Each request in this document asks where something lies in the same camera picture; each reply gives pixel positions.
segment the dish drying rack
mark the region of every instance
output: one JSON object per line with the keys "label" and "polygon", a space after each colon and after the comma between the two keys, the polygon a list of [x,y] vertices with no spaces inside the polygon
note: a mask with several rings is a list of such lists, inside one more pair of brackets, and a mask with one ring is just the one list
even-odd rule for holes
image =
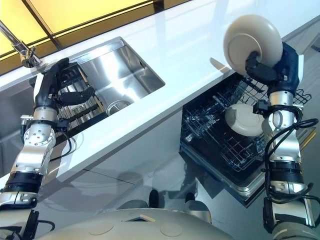
{"label": "dish drying rack", "polygon": [[[66,92],[82,92],[89,87],[87,76],[77,63],[71,63],[61,75],[62,83],[58,94]],[[91,127],[107,117],[105,107],[99,98],[94,94],[86,102],[60,106],[59,119],[68,121],[67,135],[69,138]],[[59,132],[55,134],[56,145],[66,140]]]}
{"label": "dish drying rack", "polygon": [[[254,161],[262,161],[264,135],[247,137],[234,132],[225,121],[225,110],[237,103],[253,106],[259,100],[268,100],[268,87],[250,77],[239,75],[238,79],[218,88],[205,103],[187,107],[183,112],[181,136],[186,143],[194,138],[202,139],[219,151],[228,166],[241,172]],[[298,89],[293,103],[305,105],[311,98],[303,89]]]}

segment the black cable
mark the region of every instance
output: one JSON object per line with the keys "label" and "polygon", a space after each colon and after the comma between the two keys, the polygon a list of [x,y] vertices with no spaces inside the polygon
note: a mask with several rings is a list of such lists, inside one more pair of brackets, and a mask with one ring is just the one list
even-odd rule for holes
{"label": "black cable", "polygon": [[[311,200],[315,200],[318,202],[319,206],[320,206],[320,198],[317,196],[313,196],[313,195],[305,195],[303,196],[304,199],[311,199]],[[320,224],[320,212],[318,214],[318,217],[316,218],[316,220],[314,221],[314,225],[315,227],[317,227]]]}
{"label": "black cable", "polygon": [[[302,121],[302,117],[303,117],[303,113],[302,111],[296,107],[296,106],[281,106],[281,105],[275,105],[272,106],[272,110],[270,111],[270,114],[275,113],[277,111],[280,110],[287,110],[290,111],[292,113],[294,113],[295,117],[296,117],[296,123],[292,124],[291,126],[280,130],[276,135],[274,135],[266,144],[265,149],[264,149],[264,165],[265,165],[265,191],[266,191],[266,195],[267,198],[272,201],[273,203],[276,204],[286,204],[289,202],[292,202],[294,200],[298,200],[302,197],[304,197],[308,192],[310,192],[310,190],[313,187],[313,183],[309,183],[307,186],[307,189],[302,190],[300,192],[297,192],[295,196],[287,198],[286,200],[276,200],[273,198],[272,194],[270,193],[270,170],[269,170],[269,158],[271,157],[271,155],[277,150],[277,148],[280,146],[280,144],[294,131],[294,130],[298,130],[298,129],[305,129],[305,128],[309,128],[312,127],[314,125],[316,125],[319,120],[316,118],[312,118],[312,119],[308,119],[308,120],[304,120]],[[272,150],[269,151],[269,148],[271,146],[271,144],[281,135],[285,134],[281,140],[272,148]]]}
{"label": "black cable", "polygon": [[50,224],[51,225],[51,231],[55,230],[56,225],[53,221],[48,221],[48,220],[38,220],[38,223],[44,223],[44,224]]}
{"label": "black cable", "polygon": [[20,137],[21,137],[21,141],[23,144],[25,144],[25,132],[26,132],[26,129],[27,129],[27,125],[26,124],[21,124],[20,126]]}
{"label": "black cable", "polygon": [[69,143],[69,150],[68,150],[65,154],[63,154],[63,155],[61,155],[61,156],[57,156],[57,157],[55,157],[55,158],[50,159],[50,162],[51,162],[51,161],[54,161],[54,160],[57,160],[57,159],[61,159],[61,158],[65,157],[65,156],[67,156],[67,155],[69,155],[69,154],[71,153],[72,144],[71,144],[70,137],[69,137],[67,134],[65,134],[64,132],[62,132],[62,134],[65,136],[65,138],[67,139],[67,141],[68,141],[68,143]]}

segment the sink drain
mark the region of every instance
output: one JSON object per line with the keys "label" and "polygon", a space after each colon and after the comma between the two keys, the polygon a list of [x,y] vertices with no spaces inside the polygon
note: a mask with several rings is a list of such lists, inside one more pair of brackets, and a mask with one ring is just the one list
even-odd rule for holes
{"label": "sink drain", "polygon": [[124,109],[125,107],[129,106],[130,102],[125,100],[118,100],[111,103],[108,108],[106,109],[106,114],[108,116],[115,114],[116,112],[119,112],[121,109]]}

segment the stainless steel sink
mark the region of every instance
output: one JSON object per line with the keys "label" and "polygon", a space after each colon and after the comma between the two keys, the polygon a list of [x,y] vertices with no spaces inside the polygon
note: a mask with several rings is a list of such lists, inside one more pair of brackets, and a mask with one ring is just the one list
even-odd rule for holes
{"label": "stainless steel sink", "polygon": [[[77,53],[70,57],[70,62],[80,65],[82,77],[96,90],[96,96],[102,103],[100,108],[108,116],[165,85],[120,37]],[[34,76],[26,76],[18,84],[0,91],[0,177],[10,171],[23,147],[20,139],[20,116],[33,113],[33,88],[29,85],[32,78]],[[85,126],[81,131],[91,126],[83,125]]]}
{"label": "stainless steel sink", "polygon": [[80,65],[108,115],[165,85],[120,37],[72,60]]}

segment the dishwasher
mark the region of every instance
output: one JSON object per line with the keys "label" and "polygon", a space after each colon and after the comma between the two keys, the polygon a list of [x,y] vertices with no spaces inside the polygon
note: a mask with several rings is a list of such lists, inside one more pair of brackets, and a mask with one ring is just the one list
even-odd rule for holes
{"label": "dishwasher", "polygon": [[[234,73],[188,102],[182,111],[180,152],[222,182],[245,207],[264,191],[264,135],[236,133],[227,125],[225,111],[233,104],[267,100],[267,90],[266,85]],[[294,104],[304,106],[311,98],[298,89]]]}

